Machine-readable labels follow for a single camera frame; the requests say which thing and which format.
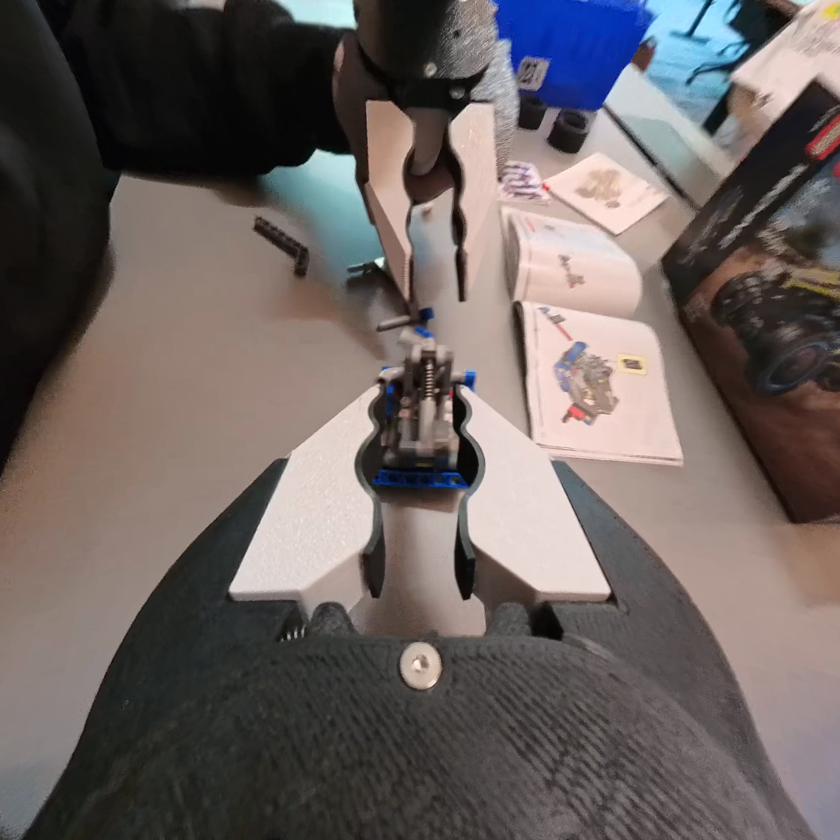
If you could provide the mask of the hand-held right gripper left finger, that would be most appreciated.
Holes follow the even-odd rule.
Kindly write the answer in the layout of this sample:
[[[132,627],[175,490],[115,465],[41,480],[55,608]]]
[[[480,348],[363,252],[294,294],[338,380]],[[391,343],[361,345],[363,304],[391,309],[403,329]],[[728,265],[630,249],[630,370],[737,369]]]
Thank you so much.
[[[361,462],[380,430],[380,398],[371,385],[289,454],[230,580],[233,601],[358,606],[363,594],[382,597],[382,501]]]

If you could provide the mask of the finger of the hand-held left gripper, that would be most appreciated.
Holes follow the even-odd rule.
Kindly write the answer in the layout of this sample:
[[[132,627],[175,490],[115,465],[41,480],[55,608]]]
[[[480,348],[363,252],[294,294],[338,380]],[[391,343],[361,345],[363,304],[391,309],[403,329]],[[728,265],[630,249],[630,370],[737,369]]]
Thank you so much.
[[[448,126],[448,170],[455,181],[451,233],[459,300],[476,282],[486,249],[486,220],[496,201],[496,145],[493,103],[468,103]]]
[[[363,198],[377,231],[385,261],[407,313],[419,318],[413,286],[413,242],[410,235],[413,201],[407,171],[413,162],[416,125],[388,100],[367,102],[367,166]]]

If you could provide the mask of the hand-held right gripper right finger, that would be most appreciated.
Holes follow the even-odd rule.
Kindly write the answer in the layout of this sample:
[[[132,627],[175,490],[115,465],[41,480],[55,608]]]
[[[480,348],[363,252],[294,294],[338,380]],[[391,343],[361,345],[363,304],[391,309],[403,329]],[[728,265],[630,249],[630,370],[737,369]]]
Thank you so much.
[[[613,586],[554,460],[486,399],[455,388],[459,474],[455,575],[481,606],[608,603]]]

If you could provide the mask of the blue grey lego chassis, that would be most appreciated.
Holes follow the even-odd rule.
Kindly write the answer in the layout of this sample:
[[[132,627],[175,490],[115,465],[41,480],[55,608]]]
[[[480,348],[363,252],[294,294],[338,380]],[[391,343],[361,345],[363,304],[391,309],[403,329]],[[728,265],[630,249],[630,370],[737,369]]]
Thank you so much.
[[[382,369],[380,395],[372,401],[377,433],[367,450],[372,487],[468,487],[459,471],[461,433],[456,390],[474,390],[474,370],[455,370],[455,352],[437,340],[437,350],[411,355]]]

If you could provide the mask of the person's left forearm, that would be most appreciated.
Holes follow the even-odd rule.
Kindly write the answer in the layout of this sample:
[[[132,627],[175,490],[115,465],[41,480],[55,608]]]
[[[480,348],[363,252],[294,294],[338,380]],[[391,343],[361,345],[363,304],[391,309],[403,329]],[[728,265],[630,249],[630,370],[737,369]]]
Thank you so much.
[[[351,153],[333,100],[344,30],[267,0],[37,3],[111,171],[258,177]]]

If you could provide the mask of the lego sticker sheet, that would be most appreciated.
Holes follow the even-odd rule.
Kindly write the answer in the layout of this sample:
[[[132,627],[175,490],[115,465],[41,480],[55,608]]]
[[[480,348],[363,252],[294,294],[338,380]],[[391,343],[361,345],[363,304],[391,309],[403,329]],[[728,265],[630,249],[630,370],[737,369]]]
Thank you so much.
[[[507,203],[548,203],[551,194],[536,165],[508,160],[500,174],[500,201]]]

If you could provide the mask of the black angled lego beam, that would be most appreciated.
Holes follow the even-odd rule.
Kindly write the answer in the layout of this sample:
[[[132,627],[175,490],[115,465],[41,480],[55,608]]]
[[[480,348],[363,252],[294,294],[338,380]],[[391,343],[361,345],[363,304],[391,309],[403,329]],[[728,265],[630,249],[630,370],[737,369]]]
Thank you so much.
[[[276,249],[280,249],[291,260],[294,275],[298,275],[298,277],[308,275],[308,270],[309,270],[309,249],[303,242],[298,242],[295,236],[291,236],[289,233],[285,233],[273,222],[270,222],[267,216],[259,216],[259,214],[253,222],[253,231],[262,240],[267,240]]]

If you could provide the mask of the closed white lego booklet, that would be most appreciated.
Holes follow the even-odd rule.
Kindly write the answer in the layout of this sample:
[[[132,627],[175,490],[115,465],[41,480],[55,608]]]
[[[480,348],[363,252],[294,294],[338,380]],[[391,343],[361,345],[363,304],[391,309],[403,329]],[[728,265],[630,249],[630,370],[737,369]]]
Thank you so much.
[[[668,194],[605,153],[591,153],[547,179],[551,197],[618,236],[656,212]]]

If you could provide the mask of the open lego instruction booklet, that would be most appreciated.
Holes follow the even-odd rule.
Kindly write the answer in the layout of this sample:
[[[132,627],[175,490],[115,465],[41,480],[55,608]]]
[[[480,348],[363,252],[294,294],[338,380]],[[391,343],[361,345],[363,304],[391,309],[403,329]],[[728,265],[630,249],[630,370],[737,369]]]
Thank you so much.
[[[644,277],[604,231],[503,206],[531,440],[554,458],[682,467]]]

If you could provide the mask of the black lego set box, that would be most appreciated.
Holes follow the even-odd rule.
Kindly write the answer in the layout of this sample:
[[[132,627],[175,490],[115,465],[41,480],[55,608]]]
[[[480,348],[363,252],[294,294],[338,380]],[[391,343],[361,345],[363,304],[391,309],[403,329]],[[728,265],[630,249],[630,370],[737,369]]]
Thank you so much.
[[[791,522],[840,515],[837,94],[814,80],[661,258]]]

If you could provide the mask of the person's left hand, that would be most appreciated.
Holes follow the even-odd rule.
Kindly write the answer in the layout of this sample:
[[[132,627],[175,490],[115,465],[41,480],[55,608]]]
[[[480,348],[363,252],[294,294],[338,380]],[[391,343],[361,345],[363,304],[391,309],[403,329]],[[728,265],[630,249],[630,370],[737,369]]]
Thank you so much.
[[[358,34],[349,32],[335,52],[333,102],[338,126],[354,159],[354,181],[359,192],[368,182],[368,131],[367,131],[367,68],[361,61]]]

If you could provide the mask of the blue plastic bin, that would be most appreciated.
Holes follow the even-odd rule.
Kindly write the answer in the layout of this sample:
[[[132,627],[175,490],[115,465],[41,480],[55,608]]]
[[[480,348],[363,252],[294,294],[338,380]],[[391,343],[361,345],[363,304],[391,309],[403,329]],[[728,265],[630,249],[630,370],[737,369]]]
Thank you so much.
[[[599,111],[653,17],[640,0],[496,3],[518,87],[548,108]]]

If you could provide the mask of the printed paper instruction sheet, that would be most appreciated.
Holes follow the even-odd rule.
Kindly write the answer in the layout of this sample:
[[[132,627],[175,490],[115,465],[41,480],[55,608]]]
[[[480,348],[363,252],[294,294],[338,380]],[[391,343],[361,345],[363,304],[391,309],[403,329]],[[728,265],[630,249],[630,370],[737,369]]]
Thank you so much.
[[[748,143],[756,143],[772,121],[819,82],[840,93],[840,3],[810,3],[767,46],[732,77],[732,113]]]

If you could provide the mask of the person's black clothed torso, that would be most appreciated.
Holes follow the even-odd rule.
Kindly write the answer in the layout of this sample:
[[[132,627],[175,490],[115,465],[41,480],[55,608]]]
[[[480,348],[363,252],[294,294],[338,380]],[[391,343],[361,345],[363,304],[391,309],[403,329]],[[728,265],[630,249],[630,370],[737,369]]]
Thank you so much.
[[[96,295],[115,181],[39,3],[0,3],[0,465]]]

